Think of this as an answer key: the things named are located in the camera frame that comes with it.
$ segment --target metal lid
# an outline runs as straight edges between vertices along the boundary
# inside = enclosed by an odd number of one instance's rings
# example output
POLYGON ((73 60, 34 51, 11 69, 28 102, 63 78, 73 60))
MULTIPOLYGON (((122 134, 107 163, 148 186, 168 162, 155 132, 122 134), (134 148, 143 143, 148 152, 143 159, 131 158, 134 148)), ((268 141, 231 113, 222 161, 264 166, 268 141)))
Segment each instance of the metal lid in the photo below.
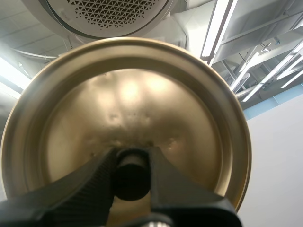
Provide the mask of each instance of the metal lid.
MULTIPOLYGON (((4 132, 5 193, 24 194, 109 147, 136 145, 159 146, 181 172, 240 207, 251 149, 236 98, 188 52, 142 38, 84 45, 35 77, 4 132)), ((148 202, 115 199, 109 222, 149 212, 148 202)))

